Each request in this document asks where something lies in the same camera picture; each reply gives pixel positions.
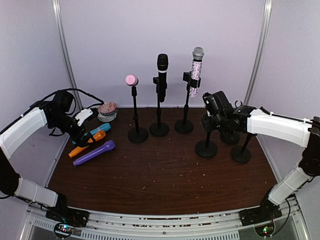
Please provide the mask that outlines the blue microphone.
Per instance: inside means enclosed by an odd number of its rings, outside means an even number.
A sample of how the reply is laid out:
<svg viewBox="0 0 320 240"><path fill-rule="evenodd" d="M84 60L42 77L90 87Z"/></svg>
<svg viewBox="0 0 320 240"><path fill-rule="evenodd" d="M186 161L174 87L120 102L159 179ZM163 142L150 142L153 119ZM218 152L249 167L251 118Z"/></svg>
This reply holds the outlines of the blue microphone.
<svg viewBox="0 0 320 240"><path fill-rule="evenodd" d="M92 135L94 135L94 134L97 133L99 130L103 130L103 131L105 131L105 133L106 133L106 132L108 132L110 129L111 129L110 124L109 124L109 123L104 123L104 124L102 124L102 125L94 128L93 130L86 131L85 133L90 132ZM75 146L77 146L77 142L72 141L72 144L75 145Z"/></svg>

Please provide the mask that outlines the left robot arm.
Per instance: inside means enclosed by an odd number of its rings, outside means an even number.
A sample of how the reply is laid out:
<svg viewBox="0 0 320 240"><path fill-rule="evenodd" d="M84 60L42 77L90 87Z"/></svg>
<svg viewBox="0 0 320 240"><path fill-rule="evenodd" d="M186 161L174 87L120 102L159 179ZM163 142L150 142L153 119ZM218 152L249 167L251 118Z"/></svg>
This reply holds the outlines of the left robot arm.
<svg viewBox="0 0 320 240"><path fill-rule="evenodd" d="M75 222L68 207L67 198L62 193L38 185L21 177L10 163L15 151L36 131L47 126L68 134L78 147L89 146L93 135L86 130L85 121L95 118L98 112L90 107L72 116L70 107L74 96L72 89L66 88L50 93L33 103L22 115L0 132L0 191L2 198L16 197L29 200L46 207L47 213L61 222Z"/></svg>

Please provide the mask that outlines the black microphone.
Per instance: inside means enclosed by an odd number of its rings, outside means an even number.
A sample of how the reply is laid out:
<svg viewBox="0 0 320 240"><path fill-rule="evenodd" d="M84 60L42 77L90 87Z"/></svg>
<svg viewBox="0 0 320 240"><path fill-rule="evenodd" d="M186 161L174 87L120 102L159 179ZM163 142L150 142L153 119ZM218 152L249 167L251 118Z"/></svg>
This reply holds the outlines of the black microphone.
<svg viewBox="0 0 320 240"><path fill-rule="evenodd" d="M165 101L167 89L167 71L169 66L169 58L165 53L161 53L157 57L158 83L157 94L160 103Z"/></svg>

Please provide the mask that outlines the orange microphone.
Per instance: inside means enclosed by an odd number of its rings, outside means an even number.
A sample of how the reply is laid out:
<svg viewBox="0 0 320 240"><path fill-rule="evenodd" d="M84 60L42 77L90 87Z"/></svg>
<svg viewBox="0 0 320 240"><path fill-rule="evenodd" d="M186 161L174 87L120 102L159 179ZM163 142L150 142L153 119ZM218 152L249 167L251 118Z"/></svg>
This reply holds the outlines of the orange microphone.
<svg viewBox="0 0 320 240"><path fill-rule="evenodd" d="M90 139L88 140L86 146L84 146L84 147L77 146L76 148L74 148L74 149L68 154L68 156L69 156L70 158L75 157L76 155L78 155L79 153L81 153L82 151L84 151L85 149L87 149L91 144L93 144L94 142L100 141L100 140L102 140L102 139L105 138L105 137L106 137L105 131L104 131L104 130L99 130L97 133L95 133L95 134L93 135L93 139L94 139L94 140L92 140L92 138L90 138Z"/></svg>

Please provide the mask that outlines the pink microphone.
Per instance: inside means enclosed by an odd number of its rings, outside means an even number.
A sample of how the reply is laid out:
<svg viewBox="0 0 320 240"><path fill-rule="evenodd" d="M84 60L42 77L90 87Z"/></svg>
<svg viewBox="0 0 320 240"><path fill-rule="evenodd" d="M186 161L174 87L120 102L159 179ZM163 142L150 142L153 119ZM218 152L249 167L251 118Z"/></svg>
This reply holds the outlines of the pink microphone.
<svg viewBox="0 0 320 240"><path fill-rule="evenodd" d="M135 87L139 83L139 79L135 75L130 74L125 77L125 83L130 87Z"/></svg>

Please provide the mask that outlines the purple microphone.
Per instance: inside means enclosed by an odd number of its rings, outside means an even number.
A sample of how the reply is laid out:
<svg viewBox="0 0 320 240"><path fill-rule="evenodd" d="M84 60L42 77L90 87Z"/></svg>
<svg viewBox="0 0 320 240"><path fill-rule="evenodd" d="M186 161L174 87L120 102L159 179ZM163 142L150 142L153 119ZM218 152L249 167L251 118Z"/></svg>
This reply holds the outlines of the purple microphone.
<svg viewBox="0 0 320 240"><path fill-rule="evenodd" d="M115 142L113 140L108 140L100 147L95 148L94 150L90 151L89 153L87 153L87 154L79 157L75 161L73 161L73 165L75 167L80 166L80 165L86 163L87 161L89 161L89 160L91 160L91 159L93 159L93 158L95 158L105 152L112 151L115 147L116 147Z"/></svg>

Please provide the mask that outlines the mic stand front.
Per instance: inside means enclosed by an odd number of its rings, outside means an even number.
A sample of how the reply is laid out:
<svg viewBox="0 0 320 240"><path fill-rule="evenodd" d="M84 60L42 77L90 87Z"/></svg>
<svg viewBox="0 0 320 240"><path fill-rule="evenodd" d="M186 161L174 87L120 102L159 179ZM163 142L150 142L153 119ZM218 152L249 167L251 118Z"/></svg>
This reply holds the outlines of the mic stand front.
<svg viewBox="0 0 320 240"><path fill-rule="evenodd" d="M250 150L247 148L253 134L248 133L245 142L242 146L236 145L231 149L231 157L238 163L246 164L250 161L252 155Z"/></svg>

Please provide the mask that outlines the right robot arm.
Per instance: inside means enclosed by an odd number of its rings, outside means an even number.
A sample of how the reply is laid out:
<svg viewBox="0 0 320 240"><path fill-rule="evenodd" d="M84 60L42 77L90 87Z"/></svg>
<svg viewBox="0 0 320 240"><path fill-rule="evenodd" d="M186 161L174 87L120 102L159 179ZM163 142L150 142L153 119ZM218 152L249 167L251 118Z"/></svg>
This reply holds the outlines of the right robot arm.
<svg viewBox="0 0 320 240"><path fill-rule="evenodd" d="M207 110L204 118L211 130L244 133L248 139L265 135L304 149L301 161L266 193L258 207L239 212L243 225L281 217L280 204L320 174L320 118L294 118L247 105L234 108L223 91L206 92L202 99Z"/></svg>

